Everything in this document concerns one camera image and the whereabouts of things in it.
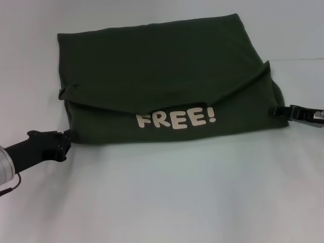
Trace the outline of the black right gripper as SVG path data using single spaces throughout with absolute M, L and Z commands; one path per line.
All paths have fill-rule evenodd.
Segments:
M 305 108 L 297 105 L 291 105 L 291 114 L 289 107 L 275 106 L 269 108 L 270 116 L 284 116 L 288 120 L 305 124 L 312 127 L 323 128 L 323 110 Z

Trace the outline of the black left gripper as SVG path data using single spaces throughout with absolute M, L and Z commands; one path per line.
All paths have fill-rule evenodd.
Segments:
M 63 133 L 29 131 L 27 135 L 27 140 L 5 148 L 17 174 L 44 161 L 65 161 L 71 142 L 77 141 L 77 134 L 71 129 Z

